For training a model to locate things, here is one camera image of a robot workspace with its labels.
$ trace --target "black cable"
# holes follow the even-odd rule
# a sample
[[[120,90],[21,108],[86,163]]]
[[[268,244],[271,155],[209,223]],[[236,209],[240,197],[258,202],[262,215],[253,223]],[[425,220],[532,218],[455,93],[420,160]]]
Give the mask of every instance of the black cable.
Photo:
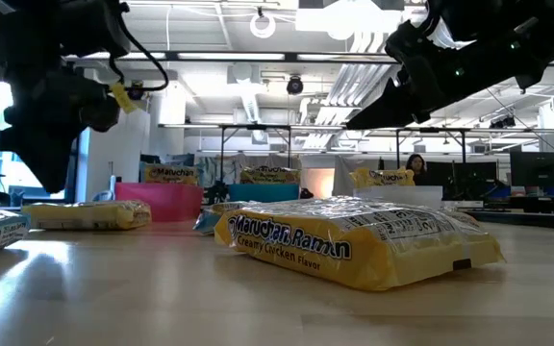
[[[495,101],[497,101],[497,103],[499,103],[499,105],[501,105],[501,107],[503,107],[504,110],[508,112],[509,115],[511,115],[514,119],[518,120],[518,122],[521,123],[525,127],[525,129],[529,130],[532,134],[534,134],[538,138],[539,141],[543,142],[544,144],[548,145],[551,149],[554,150],[554,146],[551,143],[549,143],[548,140],[544,139],[544,137],[532,131],[533,130],[532,128],[527,126],[527,124],[525,124],[524,121],[520,120],[520,118],[518,118],[518,116],[516,116],[516,114],[513,111],[511,111],[508,107],[506,107],[506,105],[504,105],[501,101],[499,101],[499,98],[497,98],[497,96],[495,96],[488,88],[487,88],[487,92],[492,96],[492,98],[495,99]]]
[[[117,21],[118,21],[119,26],[121,27],[121,30],[123,31],[123,34],[125,35],[125,37],[128,38],[130,41],[132,41],[132,43],[134,43],[134,45],[139,49],[139,51],[144,53],[144,55],[147,57],[147,59],[149,61],[151,61],[153,64],[155,64],[155,66],[160,70],[160,72],[162,72],[162,75],[164,76],[164,83],[161,86],[153,86],[153,87],[128,86],[125,89],[126,90],[138,90],[138,91],[160,91],[160,90],[164,90],[166,87],[168,87],[168,84],[170,83],[170,80],[168,79],[168,75],[167,75],[167,73],[165,73],[165,70],[162,67],[162,65],[151,55],[151,53],[149,53],[149,51],[147,51],[142,46],[142,44],[140,44],[140,42],[138,42],[136,40],[135,37],[132,36],[130,31],[127,29],[127,26],[125,25],[125,21],[123,20],[123,14],[122,13],[120,13],[119,16],[117,17]]]
[[[125,85],[125,77],[123,76],[123,72],[116,67],[116,63],[114,63],[114,57],[110,56],[108,58],[108,65],[111,67],[111,70],[116,73],[117,76],[119,76],[119,82],[123,85]]]

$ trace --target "desk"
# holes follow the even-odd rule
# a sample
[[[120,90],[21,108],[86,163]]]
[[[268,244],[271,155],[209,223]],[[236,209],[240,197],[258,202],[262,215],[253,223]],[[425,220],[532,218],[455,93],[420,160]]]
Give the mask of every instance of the desk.
[[[510,205],[525,212],[554,213],[554,196],[521,196],[510,197]]]
[[[496,222],[509,225],[554,229],[554,214],[499,211],[466,211],[466,213],[482,222]]]
[[[376,293],[190,224],[31,233],[0,251],[0,345],[554,345],[554,231],[487,227],[508,263]]]

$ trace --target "yellow ramen package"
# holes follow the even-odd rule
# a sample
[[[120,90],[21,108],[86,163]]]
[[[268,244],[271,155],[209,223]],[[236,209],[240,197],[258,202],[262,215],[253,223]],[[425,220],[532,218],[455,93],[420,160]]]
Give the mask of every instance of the yellow ramen package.
[[[214,236],[259,260],[364,290],[503,260],[497,241],[466,215],[355,197],[232,210]]]
[[[145,163],[141,173],[143,183],[198,185],[198,172],[195,167]]]
[[[414,186],[414,171],[412,170],[381,170],[358,168],[350,173],[356,188],[384,185]]]
[[[267,166],[245,167],[240,172],[240,183],[300,185],[300,169]]]
[[[151,208],[141,201],[38,203],[22,212],[30,215],[32,228],[43,230],[130,230],[151,223]]]

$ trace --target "white pillar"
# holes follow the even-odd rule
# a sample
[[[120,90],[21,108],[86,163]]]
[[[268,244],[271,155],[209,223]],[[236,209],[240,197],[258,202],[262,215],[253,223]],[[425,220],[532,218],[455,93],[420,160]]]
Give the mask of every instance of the white pillar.
[[[149,113],[151,114],[151,124],[149,131],[149,152],[146,154],[158,155],[162,159],[166,155],[180,155],[184,153],[184,129],[167,129],[160,128],[161,115],[164,114],[163,109],[168,107],[164,102],[165,96],[155,93],[151,97]]]

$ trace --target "person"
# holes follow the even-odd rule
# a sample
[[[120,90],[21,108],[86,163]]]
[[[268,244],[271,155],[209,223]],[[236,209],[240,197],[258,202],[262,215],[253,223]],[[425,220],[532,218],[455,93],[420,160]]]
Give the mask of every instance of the person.
[[[424,159],[421,155],[412,154],[408,159],[408,163],[405,165],[405,169],[411,169],[414,171],[414,183],[416,185],[426,185],[427,170],[425,167]]]

